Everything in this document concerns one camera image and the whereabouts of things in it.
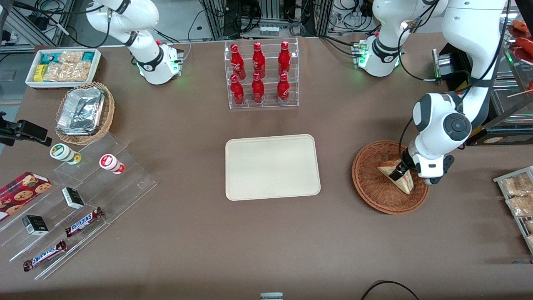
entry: brown table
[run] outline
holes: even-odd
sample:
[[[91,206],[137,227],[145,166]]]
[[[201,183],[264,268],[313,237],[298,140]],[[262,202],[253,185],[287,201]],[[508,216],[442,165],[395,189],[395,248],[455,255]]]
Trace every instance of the brown table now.
[[[430,76],[431,49],[444,44],[440,34],[411,36],[406,66]],[[265,291],[287,300],[359,299],[380,279],[422,299],[531,299],[533,266],[511,264],[530,259],[527,247],[491,181],[531,165],[531,147],[455,151],[456,163],[421,208],[382,214],[355,191],[351,162],[367,143],[397,140],[414,102],[444,85],[401,68],[371,77],[317,38],[300,39],[300,50],[298,109],[234,112],[223,43],[194,44],[183,76],[162,86],[140,77],[126,48],[102,48],[99,81],[116,99],[111,131],[159,185],[44,281],[2,254],[1,299],[258,299]],[[63,95],[28,89],[17,119],[58,141]],[[317,196],[226,199],[229,139],[299,133],[317,144]],[[411,127],[405,142],[414,136]],[[0,156],[0,184],[58,164],[47,148],[17,142]]]

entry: cookie box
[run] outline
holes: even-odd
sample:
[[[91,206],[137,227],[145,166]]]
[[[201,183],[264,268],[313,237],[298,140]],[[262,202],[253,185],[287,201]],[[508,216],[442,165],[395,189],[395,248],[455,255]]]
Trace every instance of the cookie box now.
[[[48,178],[25,172],[0,188],[0,221],[44,193],[52,186]]]

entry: round wicker basket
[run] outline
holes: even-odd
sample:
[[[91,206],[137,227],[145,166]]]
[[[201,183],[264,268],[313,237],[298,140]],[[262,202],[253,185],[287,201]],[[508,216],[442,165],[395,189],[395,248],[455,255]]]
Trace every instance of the round wicker basket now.
[[[91,143],[92,141],[100,139],[101,137],[106,135],[106,133],[109,131],[109,128],[111,127],[111,123],[113,122],[113,113],[115,112],[115,100],[113,99],[113,95],[111,95],[107,87],[99,82],[91,82],[89,84],[83,84],[83,85],[77,86],[74,89],[88,89],[88,88],[94,88],[94,87],[100,88],[106,93],[106,97],[104,98],[104,101],[103,101],[102,116],[100,117],[100,129],[98,130],[96,134],[92,136],[67,136],[62,133],[59,133],[58,130],[56,129],[55,133],[65,143],[85,146]],[[61,101],[61,104],[59,105],[58,112],[55,115],[56,122],[59,121],[59,117],[61,116],[61,112],[63,111],[63,105],[65,104],[66,98],[67,98],[67,95],[63,97],[63,101]]]
[[[414,188],[407,195],[386,178],[377,166],[399,159],[398,143],[382,140],[366,145],[359,151],[352,165],[352,179],[357,192],[368,205],[386,214],[412,212],[424,203],[429,187],[416,172],[411,171]]]

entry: red bottle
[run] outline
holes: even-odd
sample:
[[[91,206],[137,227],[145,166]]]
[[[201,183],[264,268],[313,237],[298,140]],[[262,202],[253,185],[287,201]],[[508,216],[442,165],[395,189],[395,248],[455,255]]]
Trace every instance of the red bottle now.
[[[254,56],[252,57],[254,63],[254,72],[259,73],[261,78],[266,77],[267,64],[265,62],[265,54],[261,50],[261,43],[254,43]]]
[[[278,72],[281,76],[283,73],[289,73],[290,71],[290,52],[289,42],[281,42],[281,51],[278,56]]]
[[[289,89],[290,85],[287,82],[287,73],[283,73],[279,76],[278,82],[278,103],[281,105],[287,104],[289,101]]]
[[[231,45],[231,68],[233,73],[239,76],[240,80],[246,78],[246,71],[244,71],[244,59],[239,53],[239,47],[236,44]]]
[[[257,104],[263,103],[265,96],[265,85],[261,81],[259,73],[254,73],[254,82],[252,82],[252,91],[254,92],[254,101]]]
[[[244,90],[243,86],[239,82],[239,78],[235,74],[231,74],[231,96],[235,105],[242,106],[244,105]]]

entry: acrylic bottle rack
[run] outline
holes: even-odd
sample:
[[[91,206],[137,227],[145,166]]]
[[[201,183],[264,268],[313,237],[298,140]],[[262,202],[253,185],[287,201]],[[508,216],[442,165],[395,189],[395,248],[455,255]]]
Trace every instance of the acrylic bottle rack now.
[[[126,145],[110,133],[79,152],[82,155],[81,162],[76,165],[63,163],[47,175],[52,187],[44,196],[34,199],[0,223],[1,246],[11,263],[20,265],[20,275],[25,273],[36,280],[47,278],[157,185],[131,157]],[[113,174],[99,166],[100,157],[107,153],[113,154],[126,165],[122,174]],[[85,202],[83,208],[67,206],[61,193],[64,187],[78,190]],[[67,238],[65,228],[98,206],[105,214],[81,232]],[[29,235],[22,223],[25,215],[42,216],[49,232],[43,236]],[[29,272],[23,271],[24,261],[54,247],[61,240],[65,240],[67,252],[40,263]]]
[[[281,42],[289,42],[290,52],[290,72],[288,73],[287,81],[290,84],[289,99],[287,104],[281,105],[278,103],[278,55],[281,50]],[[253,100],[252,94],[252,75],[254,74],[254,67],[252,64],[252,56],[254,55],[253,41],[249,40],[236,40],[226,42],[224,45],[224,65],[226,68],[226,85],[228,86],[228,103],[231,109],[250,109],[250,108],[284,108],[295,107],[300,103],[300,94],[298,90],[298,84],[300,81],[299,76],[299,51],[298,51],[298,39],[264,39],[260,40],[261,48],[265,54],[266,60],[266,77],[262,79],[265,86],[265,99],[262,104],[257,104]],[[231,81],[230,76],[233,74],[231,68],[231,51],[230,46],[237,44],[239,46],[239,52],[244,59],[244,69],[246,71],[246,78],[241,80],[240,83],[244,89],[244,105],[237,106],[231,96]]]

